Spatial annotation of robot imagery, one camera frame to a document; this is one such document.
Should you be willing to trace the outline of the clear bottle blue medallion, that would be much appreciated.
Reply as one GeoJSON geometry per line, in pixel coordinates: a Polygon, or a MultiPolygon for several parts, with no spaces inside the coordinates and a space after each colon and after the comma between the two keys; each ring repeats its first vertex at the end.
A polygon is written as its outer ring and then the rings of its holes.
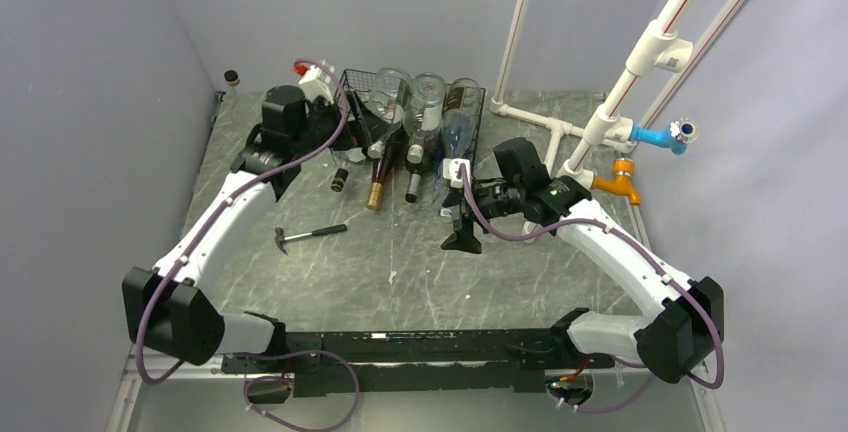
{"type": "Polygon", "coordinates": [[[224,79],[229,87],[222,101],[222,111],[219,115],[220,122],[223,125],[232,123],[233,111],[237,108],[239,101],[239,85],[240,75],[234,69],[229,69],[224,72],[224,79]]]}

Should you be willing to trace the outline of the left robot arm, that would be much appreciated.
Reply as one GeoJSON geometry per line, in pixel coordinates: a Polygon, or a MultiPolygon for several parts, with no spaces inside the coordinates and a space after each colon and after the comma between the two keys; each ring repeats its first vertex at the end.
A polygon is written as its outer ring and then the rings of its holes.
{"type": "Polygon", "coordinates": [[[358,102],[331,88],[273,87],[261,115],[230,163],[215,200],[177,245],[151,268],[132,268],[122,282],[127,328],[138,371],[147,349],[178,366],[203,365],[216,355],[248,359],[264,372],[287,358],[286,325],[256,312],[219,311],[206,289],[221,276],[245,236],[284,196],[304,162],[327,149],[360,144],[349,127],[358,102]]]}

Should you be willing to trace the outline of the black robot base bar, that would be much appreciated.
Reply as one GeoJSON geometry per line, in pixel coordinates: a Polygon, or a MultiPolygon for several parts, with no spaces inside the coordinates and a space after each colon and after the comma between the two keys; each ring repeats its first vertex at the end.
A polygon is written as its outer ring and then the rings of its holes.
{"type": "Polygon", "coordinates": [[[509,389],[540,393],[558,373],[610,369],[548,328],[290,332],[271,359],[223,359],[225,374],[284,375],[297,398],[363,392],[509,389]]]}

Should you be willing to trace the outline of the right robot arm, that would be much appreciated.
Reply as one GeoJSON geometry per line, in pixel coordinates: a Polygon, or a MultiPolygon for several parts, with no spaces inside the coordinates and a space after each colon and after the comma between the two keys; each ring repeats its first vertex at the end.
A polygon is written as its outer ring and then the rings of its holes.
{"type": "Polygon", "coordinates": [[[710,389],[723,384],[724,291],[712,278],[694,280],[662,260],[621,227],[590,191],[570,176],[553,177],[534,145],[518,137],[494,155],[501,175],[478,180],[469,160],[446,158],[444,207],[459,216],[444,250],[479,254],[475,228],[504,241],[550,233],[575,247],[636,304],[637,316],[576,309],[551,340],[557,363],[574,367],[589,354],[634,360],[656,378],[684,377],[710,389]]]}

